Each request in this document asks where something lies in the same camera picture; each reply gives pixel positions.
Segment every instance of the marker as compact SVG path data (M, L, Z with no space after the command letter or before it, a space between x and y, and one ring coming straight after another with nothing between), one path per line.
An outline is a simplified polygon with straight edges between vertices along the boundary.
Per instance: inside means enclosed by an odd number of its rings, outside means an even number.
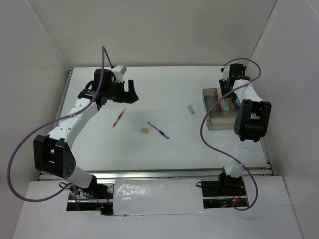
M112 125L112 127L114 128L116 126L116 124L118 123L118 121L120 120L120 118L122 117L122 115L124 115L125 111L128 108L124 107L124 109L122 110L122 112L120 113L119 117L116 119L116 121L114 122L114 124Z
M150 122L148 122L148 124L150 125L150 126L152 126L153 128L155 128L155 129L157 129L158 131L159 131L159 133L161 134L161 135L163 135L165 138L169 138L166 134L164 134L164 132L163 131L161 131L161 130L159 130L158 128L156 128L154 125L152 125Z

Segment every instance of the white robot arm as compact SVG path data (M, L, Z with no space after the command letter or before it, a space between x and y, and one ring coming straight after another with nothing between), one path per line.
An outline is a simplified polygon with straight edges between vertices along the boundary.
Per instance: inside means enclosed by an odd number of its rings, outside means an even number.
M75 115L76 112L87 107L96 94L101 78L101 69L95 71L94 80L89 82L78 95L75 105L69 112L70 118L60 121L57 127L46 136L38 135L34 139L34 162L37 170L61 177L92 195L103 190L105 186L97 184L94 175L85 172L76 165L71 148L85 124L107 100L132 104L139 99L135 93L133 80L129 80L129 91L124 91L123 74L125 72L125 66L104 70L101 88L95 101L85 111Z
M245 67L242 64L230 65L227 70L224 70L223 78L219 81L223 95L250 81L249 77L245 76ZM233 156L246 165L251 149L267 132L271 104L264 102L251 84L238 89L231 97L236 99L239 107L234 126L238 136ZM242 181L243 171L242 165L230 160L223 168L219 180L223 186L238 187Z

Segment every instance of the eraser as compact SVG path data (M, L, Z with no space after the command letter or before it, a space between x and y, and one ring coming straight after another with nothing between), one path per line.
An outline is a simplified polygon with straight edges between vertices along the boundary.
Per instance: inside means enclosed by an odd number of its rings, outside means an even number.
M191 114L194 114L194 113L195 113L195 111L194 111L194 109L193 109L193 107L192 107L191 105L187 106L187 108L188 108L188 110L189 110L189 112L190 112Z
M143 132L143 133L148 133L148 132L149 132L149 129L148 129L148 128L142 128L142 132Z

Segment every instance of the metal container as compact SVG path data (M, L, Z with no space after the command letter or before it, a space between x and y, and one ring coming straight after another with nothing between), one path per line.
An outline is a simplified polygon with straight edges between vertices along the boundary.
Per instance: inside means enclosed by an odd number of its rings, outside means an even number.
M205 112L222 97L220 89L209 88L203 89L203 102ZM219 129L234 129L235 120L237 117L237 109L231 99L222 100L209 114L207 118L207 126L209 130Z

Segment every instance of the table surface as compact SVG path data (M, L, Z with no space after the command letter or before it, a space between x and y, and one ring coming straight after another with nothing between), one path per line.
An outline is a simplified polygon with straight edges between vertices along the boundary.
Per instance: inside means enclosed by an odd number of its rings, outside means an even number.
M134 104L109 101L90 119L73 144L77 165L91 172L222 168L230 159L205 146L199 135L205 115L202 90L219 87L220 68L128 67L124 79L134 80L139 100ZM74 68L61 115L68 114L96 69ZM188 105L195 114L190 114ZM127 111L112 128L124 107ZM170 139L161 136L148 121ZM141 132L142 127L149 128L149 133ZM205 125L204 137L215 147L233 153L234 130L209 131ZM268 166L259 142L247 166Z
M255 206L246 212L215 208L200 214L126 217L102 216L99 211L67 212L69 192L65 190L45 202L24 202L13 238L301 239L282 177L255 179L260 194ZM251 202L254 185L250 177L244 181ZM56 181L31 182L26 196L44 198L59 189ZM171 197L182 197L179 192L171 193Z

